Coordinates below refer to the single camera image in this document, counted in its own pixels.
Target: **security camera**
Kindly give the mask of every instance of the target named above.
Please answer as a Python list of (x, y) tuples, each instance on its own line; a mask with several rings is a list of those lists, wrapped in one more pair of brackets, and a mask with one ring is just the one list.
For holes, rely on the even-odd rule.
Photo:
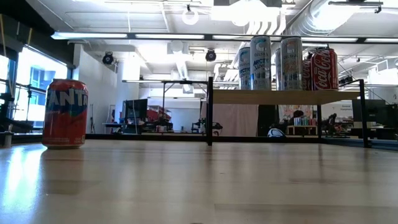
[(105, 52), (105, 56), (102, 58), (102, 62), (105, 65), (111, 65), (113, 62), (113, 53), (112, 52)]
[(208, 49), (206, 54), (206, 61), (214, 62), (217, 58), (216, 52), (213, 49)]

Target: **desk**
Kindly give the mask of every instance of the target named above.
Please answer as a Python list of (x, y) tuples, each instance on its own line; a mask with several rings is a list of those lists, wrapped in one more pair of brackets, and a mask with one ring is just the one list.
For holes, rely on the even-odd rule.
[(308, 135), (311, 135), (311, 129), (312, 128), (315, 128), (315, 134), (317, 134), (318, 133), (318, 127), (317, 126), (312, 126), (312, 125), (303, 125), (303, 126), (294, 126), (294, 125), (289, 125), (289, 126), (287, 126), (287, 133), (286, 134), (289, 134), (289, 129), (290, 128), (292, 128), (293, 129), (293, 135), (295, 134), (295, 128), (309, 128), (308, 129)]

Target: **ceiling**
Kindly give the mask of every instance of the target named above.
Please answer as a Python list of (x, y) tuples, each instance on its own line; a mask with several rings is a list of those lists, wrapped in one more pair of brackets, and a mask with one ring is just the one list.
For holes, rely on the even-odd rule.
[[(174, 33), (201, 33), (201, 34), (244, 34), (249, 26), (236, 26), (231, 21), (211, 20), (213, 0), (197, 3), (191, 2), (191, 8), (199, 11), (199, 19), (195, 25), (187, 25), (182, 21), (185, 4), (148, 4), (141, 3), (103, 3), (99, 0), (27, 0), (27, 2), (55, 29), (74, 32), (174, 32)], [(295, 7), (286, 10), (286, 21), (289, 24), (296, 13), (309, 0), (296, 0)], [(398, 4), (387, 5), (389, 9), (375, 14), (374, 9), (361, 9), (353, 14), (342, 26), (339, 26), (330, 35), (366, 35), (366, 36), (397, 36), (398, 35)], [(170, 73), (175, 70), (175, 62), (167, 58), (168, 41), (148, 40), (92, 40), (91, 46), (133, 45), (146, 61), (147, 68), (142, 69), (143, 75), (149, 73)], [(213, 71), (216, 63), (205, 61), (205, 51), (215, 49), (218, 54), (217, 62), (228, 62), (234, 59), (241, 45), (239, 42), (188, 42), (190, 47), (203, 47), (201, 50), (189, 50), (190, 58), (187, 61), (188, 70)], [(331, 48), (339, 55), (339, 71), (358, 67), (366, 62), (378, 62), (382, 57), (398, 57), (396, 45), (366, 45), (366, 44), (333, 44)], [(101, 50), (93, 54), (99, 58), (104, 55)], [(115, 57), (123, 60), (128, 52), (115, 52)], [(366, 77), (364, 69), (355, 71), (357, 77)]]

